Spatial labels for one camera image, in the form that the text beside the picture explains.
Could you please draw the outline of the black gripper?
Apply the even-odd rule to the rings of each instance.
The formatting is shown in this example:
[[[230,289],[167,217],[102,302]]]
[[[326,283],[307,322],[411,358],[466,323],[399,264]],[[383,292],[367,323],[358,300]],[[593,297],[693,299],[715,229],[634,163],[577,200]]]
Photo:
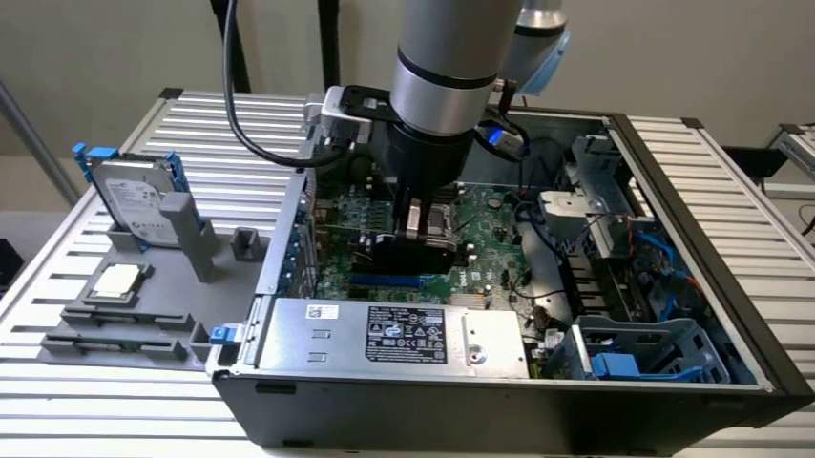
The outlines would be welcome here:
[[[406,123],[389,125],[386,162],[398,179],[393,213],[398,237],[427,238],[429,215],[438,189],[459,178],[474,137],[473,129],[458,135],[438,136],[418,131]]]

